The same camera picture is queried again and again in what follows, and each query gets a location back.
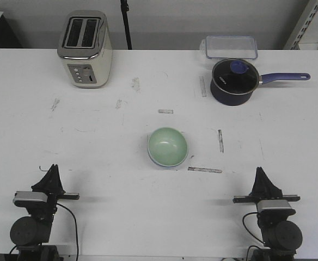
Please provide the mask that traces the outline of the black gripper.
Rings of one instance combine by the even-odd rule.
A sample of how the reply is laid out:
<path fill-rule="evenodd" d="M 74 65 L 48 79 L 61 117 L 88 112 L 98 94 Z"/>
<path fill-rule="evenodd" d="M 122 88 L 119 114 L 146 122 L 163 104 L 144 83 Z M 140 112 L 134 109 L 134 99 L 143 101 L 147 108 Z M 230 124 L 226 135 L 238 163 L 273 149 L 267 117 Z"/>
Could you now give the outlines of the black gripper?
<path fill-rule="evenodd" d="M 48 199 L 47 203 L 40 206 L 25 207 L 29 217 L 49 226 L 52 225 L 54 220 L 59 200 L 78 200 L 80 197 L 79 193 L 65 192 L 60 179 L 58 164 L 53 164 L 43 178 L 37 184 L 32 185 L 31 188 L 33 192 L 47 194 Z"/>
<path fill-rule="evenodd" d="M 254 197 L 254 196 L 281 196 L 281 197 Z M 234 196 L 233 203 L 254 203 L 255 205 L 261 200 L 287 200 L 298 202 L 301 199 L 298 195 L 283 195 L 282 190 L 276 187 L 267 177 L 262 167 L 256 168 L 256 175 L 251 192 L 248 196 Z M 286 221 L 286 216 L 263 215 L 259 214 L 257 209 L 257 218 L 259 227 L 271 227 L 282 221 Z"/>

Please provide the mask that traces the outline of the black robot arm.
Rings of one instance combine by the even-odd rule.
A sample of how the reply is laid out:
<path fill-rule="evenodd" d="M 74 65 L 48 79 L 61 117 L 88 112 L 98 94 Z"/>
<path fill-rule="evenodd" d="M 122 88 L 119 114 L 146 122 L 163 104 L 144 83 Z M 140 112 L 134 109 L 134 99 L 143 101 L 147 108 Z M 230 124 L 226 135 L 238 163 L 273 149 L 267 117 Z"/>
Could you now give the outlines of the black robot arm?
<path fill-rule="evenodd" d="M 297 202 L 300 196 L 284 195 L 268 178 L 262 167 L 256 168 L 255 180 L 249 195 L 235 196 L 234 203 L 253 203 L 256 211 L 245 214 L 242 224 L 245 230 L 263 247 L 250 245 L 245 260 L 294 260 L 296 250 L 302 245 L 303 235 L 300 228 L 288 220 L 296 211 L 290 202 Z M 255 215 L 262 238 L 252 233 L 246 217 Z"/>
<path fill-rule="evenodd" d="M 49 245 L 57 207 L 71 212 L 59 200 L 78 200 L 78 193 L 63 189 L 59 168 L 53 164 L 31 191 L 17 191 L 13 204 L 25 208 L 28 216 L 19 218 L 10 229 L 10 239 L 18 250 L 17 260 L 63 260 L 56 245 Z"/>

